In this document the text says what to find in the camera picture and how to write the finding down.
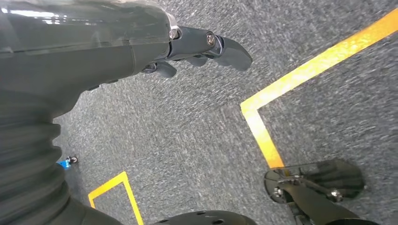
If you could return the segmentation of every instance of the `gray carpet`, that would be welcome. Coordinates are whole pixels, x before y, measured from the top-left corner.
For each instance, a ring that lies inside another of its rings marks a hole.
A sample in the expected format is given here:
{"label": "gray carpet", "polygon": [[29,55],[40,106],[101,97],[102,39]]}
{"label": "gray carpet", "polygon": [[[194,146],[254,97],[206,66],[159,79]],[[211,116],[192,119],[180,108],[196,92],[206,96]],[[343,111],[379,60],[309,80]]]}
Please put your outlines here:
{"label": "gray carpet", "polygon": [[[139,74],[85,92],[56,119],[62,134],[55,144],[80,160],[67,173],[72,194],[89,204],[89,192],[126,171],[146,224],[193,210],[230,210],[260,225],[293,225],[287,208],[265,193],[268,166],[239,104],[396,6],[388,0],[160,4],[181,25],[242,43],[253,66],[238,72],[214,62],[201,68],[179,62],[172,79]],[[344,206],[384,225],[393,224],[398,208],[396,39],[384,39],[259,110],[286,165],[336,157],[358,165],[367,190]],[[126,225],[137,224],[123,187],[94,201]]]}

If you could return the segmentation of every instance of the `robotic hand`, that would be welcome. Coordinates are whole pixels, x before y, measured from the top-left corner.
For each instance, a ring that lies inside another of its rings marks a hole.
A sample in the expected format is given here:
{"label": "robotic hand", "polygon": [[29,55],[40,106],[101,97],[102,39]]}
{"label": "robotic hand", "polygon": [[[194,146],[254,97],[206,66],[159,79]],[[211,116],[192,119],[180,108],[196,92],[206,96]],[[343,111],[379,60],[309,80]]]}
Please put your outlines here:
{"label": "robotic hand", "polygon": [[180,27],[172,38],[166,53],[156,59],[157,62],[148,64],[143,73],[158,71],[163,77],[173,77],[177,70],[166,62],[168,60],[186,60],[201,67],[207,59],[213,59],[219,65],[232,66],[239,71],[247,70],[253,61],[238,42],[209,30]]}

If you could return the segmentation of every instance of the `metal screw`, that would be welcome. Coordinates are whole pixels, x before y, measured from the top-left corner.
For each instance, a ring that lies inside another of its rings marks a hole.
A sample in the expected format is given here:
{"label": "metal screw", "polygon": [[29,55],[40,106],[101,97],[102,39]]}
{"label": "metal screw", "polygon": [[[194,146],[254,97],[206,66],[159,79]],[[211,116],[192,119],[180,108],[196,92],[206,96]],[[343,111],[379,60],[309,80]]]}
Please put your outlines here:
{"label": "metal screw", "polygon": [[276,197],[282,197],[282,190],[278,187],[274,188],[274,195]]}
{"label": "metal screw", "polygon": [[207,34],[207,44],[208,45],[214,45],[215,44],[214,34],[212,34],[212,33]]}

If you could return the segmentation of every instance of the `black plastic part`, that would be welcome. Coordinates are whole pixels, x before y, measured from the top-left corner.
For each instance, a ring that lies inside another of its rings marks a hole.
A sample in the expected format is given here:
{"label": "black plastic part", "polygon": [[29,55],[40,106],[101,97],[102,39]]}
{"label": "black plastic part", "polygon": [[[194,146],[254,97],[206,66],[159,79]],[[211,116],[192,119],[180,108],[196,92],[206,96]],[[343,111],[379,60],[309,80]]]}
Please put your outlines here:
{"label": "black plastic part", "polygon": [[158,62],[156,71],[165,78],[171,78],[177,73],[176,68],[166,62]]}
{"label": "black plastic part", "polygon": [[193,66],[201,67],[206,64],[207,58],[205,56],[193,56],[185,59],[187,62],[191,63]]}
{"label": "black plastic part", "polygon": [[[309,187],[333,202],[354,199],[365,188],[360,169],[339,159],[268,171],[264,176],[264,185],[274,202],[286,203],[285,198],[274,194],[275,188],[284,182]],[[337,190],[340,197],[331,195],[333,190]]]}
{"label": "black plastic part", "polygon": [[288,204],[298,225],[326,225],[347,218],[359,219],[334,202],[356,198],[365,182],[358,167],[334,159],[274,168],[265,174],[264,185],[274,202]]}
{"label": "black plastic part", "polygon": [[359,218],[348,209],[336,205],[315,191],[302,186],[281,184],[300,210],[304,212],[316,225],[326,225],[338,219]]}
{"label": "black plastic part", "polygon": [[379,225],[373,221],[364,219],[339,219],[328,223],[327,225]]}
{"label": "black plastic part", "polygon": [[216,35],[216,47],[206,54],[221,66],[232,66],[236,70],[247,70],[253,59],[250,54],[238,42],[229,38]]}
{"label": "black plastic part", "polygon": [[228,211],[197,211],[161,220],[153,225],[256,225],[245,216]]}
{"label": "black plastic part", "polygon": [[202,54],[213,49],[207,43],[209,30],[180,27],[180,37],[170,42],[170,53],[165,60],[180,60]]}

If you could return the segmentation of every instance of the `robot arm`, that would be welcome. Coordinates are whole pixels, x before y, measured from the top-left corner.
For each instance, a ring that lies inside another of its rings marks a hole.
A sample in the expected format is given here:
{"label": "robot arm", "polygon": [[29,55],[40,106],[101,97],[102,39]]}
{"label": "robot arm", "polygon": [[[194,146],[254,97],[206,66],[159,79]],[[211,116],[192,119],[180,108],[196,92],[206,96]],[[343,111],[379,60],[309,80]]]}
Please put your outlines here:
{"label": "robot arm", "polygon": [[252,62],[238,43],[179,28],[149,1],[7,0],[0,8],[0,224],[120,224],[71,198],[55,163],[53,118],[83,91],[139,72],[171,77],[168,60],[239,70]]}

